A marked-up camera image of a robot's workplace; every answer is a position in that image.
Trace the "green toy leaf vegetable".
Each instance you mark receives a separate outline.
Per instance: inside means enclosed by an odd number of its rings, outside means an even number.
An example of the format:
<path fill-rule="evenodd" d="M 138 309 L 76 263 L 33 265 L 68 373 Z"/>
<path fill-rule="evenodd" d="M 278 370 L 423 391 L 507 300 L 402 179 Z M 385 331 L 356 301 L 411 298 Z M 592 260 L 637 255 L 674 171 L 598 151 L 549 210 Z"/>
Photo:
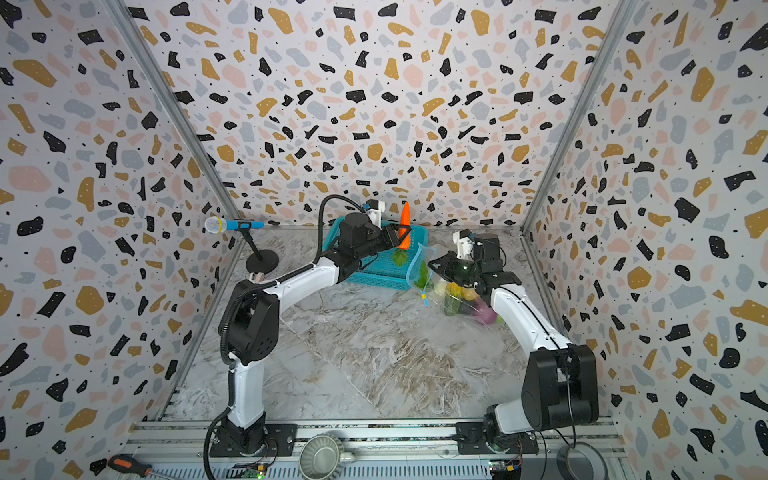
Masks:
<path fill-rule="evenodd" d="M 431 270 L 428 268 L 426 262 L 422 262 L 419 267 L 418 276 L 415 281 L 415 285 L 418 289 L 424 290 L 431 278 Z"/>

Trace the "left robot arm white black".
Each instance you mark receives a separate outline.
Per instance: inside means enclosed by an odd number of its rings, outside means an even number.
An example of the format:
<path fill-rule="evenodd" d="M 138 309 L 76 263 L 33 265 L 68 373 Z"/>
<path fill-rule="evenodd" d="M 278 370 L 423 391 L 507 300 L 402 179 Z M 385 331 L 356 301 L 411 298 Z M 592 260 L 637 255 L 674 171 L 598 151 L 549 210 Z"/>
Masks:
<path fill-rule="evenodd" d="M 266 283 L 243 280 L 236 285 L 220 322 L 220 356 L 228 367 L 227 408 L 212 422 L 220 446 L 244 456 L 269 446 L 262 387 L 265 359 L 278 344 L 281 315 L 347 280 L 364 259 L 399 248 L 411 232 L 408 225 L 379 226 L 360 212 L 335 226 L 336 239 L 308 265 Z"/>

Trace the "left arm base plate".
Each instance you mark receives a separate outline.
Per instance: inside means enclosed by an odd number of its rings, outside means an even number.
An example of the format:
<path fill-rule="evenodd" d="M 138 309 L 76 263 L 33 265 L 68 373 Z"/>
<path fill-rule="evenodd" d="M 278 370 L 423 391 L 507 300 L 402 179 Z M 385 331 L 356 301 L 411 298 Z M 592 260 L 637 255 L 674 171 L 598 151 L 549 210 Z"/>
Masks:
<path fill-rule="evenodd" d="M 255 423 L 240 428 L 225 420 L 216 429 L 216 442 L 210 447 L 214 458 L 290 457 L 297 438 L 298 425 L 292 423 Z"/>

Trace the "purple toy onion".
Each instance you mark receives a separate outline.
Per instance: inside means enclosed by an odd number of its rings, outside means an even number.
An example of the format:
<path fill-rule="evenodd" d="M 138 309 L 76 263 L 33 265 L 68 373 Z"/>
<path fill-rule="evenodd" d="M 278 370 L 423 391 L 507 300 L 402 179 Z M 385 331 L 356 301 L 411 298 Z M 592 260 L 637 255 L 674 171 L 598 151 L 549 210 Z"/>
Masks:
<path fill-rule="evenodd" d="M 496 322 L 496 312 L 487 304 L 480 303 L 474 313 L 474 320 L 481 325 L 491 325 Z"/>

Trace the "clear zip top bag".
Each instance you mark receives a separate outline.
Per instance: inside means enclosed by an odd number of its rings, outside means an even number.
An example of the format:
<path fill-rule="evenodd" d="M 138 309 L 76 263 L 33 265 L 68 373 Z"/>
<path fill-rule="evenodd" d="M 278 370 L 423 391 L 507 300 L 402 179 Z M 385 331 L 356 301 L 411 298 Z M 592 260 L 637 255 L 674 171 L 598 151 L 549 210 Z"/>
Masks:
<path fill-rule="evenodd" d="M 435 248 L 418 245 L 406 278 L 423 304 L 447 317 L 489 326 L 503 322 L 476 292 L 479 266 L 471 258 L 460 258 L 455 251 L 437 257 Z"/>

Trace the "orange toy carrot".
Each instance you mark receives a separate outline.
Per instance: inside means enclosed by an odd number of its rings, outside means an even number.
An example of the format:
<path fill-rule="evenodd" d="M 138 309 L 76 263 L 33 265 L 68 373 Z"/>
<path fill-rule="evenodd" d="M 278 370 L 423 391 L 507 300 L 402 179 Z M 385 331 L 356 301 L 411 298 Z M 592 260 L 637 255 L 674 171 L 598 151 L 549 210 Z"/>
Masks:
<path fill-rule="evenodd" d="M 403 206 L 399 224 L 401 228 L 398 231 L 398 237 L 402 238 L 402 242 L 393 250 L 391 255 L 394 265 L 398 268 L 403 267 L 408 262 L 408 250 L 411 245 L 411 218 L 408 202 Z"/>

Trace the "yellow green toy mango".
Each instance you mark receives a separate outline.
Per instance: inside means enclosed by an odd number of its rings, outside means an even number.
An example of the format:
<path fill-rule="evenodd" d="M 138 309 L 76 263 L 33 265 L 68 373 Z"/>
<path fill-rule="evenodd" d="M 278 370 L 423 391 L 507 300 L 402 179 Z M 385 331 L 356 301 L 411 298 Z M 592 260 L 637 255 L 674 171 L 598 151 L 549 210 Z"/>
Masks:
<path fill-rule="evenodd" d="M 473 302 L 477 294 L 473 288 L 464 288 L 456 283 L 449 283 L 447 297 L 454 297 L 465 302 Z"/>

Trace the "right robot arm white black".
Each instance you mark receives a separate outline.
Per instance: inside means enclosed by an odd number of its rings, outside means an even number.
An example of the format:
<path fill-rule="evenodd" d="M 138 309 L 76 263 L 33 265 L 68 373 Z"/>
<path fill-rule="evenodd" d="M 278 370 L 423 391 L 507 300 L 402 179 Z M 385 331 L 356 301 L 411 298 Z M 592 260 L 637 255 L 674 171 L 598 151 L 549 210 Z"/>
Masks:
<path fill-rule="evenodd" d="M 505 269 L 506 255 L 497 236 L 461 230 L 453 241 L 455 249 L 429 261 L 428 268 L 477 294 L 528 354 L 519 397 L 492 405 L 485 414 L 486 442 L 595 422 L 597 363 L 590 347 L 561 334 L 536 308 L 522 281 Z"/>

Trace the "teal plastic basket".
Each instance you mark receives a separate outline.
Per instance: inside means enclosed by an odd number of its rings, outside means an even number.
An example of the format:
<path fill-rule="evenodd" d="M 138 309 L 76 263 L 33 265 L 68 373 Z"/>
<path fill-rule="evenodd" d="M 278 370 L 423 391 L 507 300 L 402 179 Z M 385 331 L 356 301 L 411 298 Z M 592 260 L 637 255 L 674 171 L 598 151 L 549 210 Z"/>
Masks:
<path fill-rule="evenodd" d="M 338 235 L 338 222 L 344 217 L 341 217 L 335 221 L 331 227 L 330 233 L 327 235 L 323 243 L 322 255 L 338 265 L 337 282 L 343 283 L 350 281 L 352 283 L 390 288 L 395 290 L 407 290 L 410 288 L 406 272 L 410 262 L 415 258 L 418 245 L 424 246 L 428 243 L 428 234 L 425 228 L 417 225 L 411 225 L 411 245 L 408 250 L 408 262 L 403 267 L 396 267 L 391 259 L 391 255 L 394 249 L 397 247 L 381 252 L 375 256 L 365 258 L 363 260 L 363 266 L 359 269 L 355 269 L 347 264 L 341 255 L 335 252 L 335 242 Z M 399 223 L 384 222 L 381 227 L 385 225 L 397 226 L 398 231 L 401 228 Z"/>

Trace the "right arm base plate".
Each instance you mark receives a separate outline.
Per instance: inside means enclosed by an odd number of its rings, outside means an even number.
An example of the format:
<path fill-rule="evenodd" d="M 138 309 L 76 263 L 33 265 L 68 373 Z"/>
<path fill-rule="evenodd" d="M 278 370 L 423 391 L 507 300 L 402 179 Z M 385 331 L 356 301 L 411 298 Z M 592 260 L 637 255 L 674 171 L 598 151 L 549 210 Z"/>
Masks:
<path fill-rule="evenodd" d="M 501 433 L 487 422 L 457 422 L 454 438 L 461 455 L 537 454 L 539 446 L 533 434 Z"/>

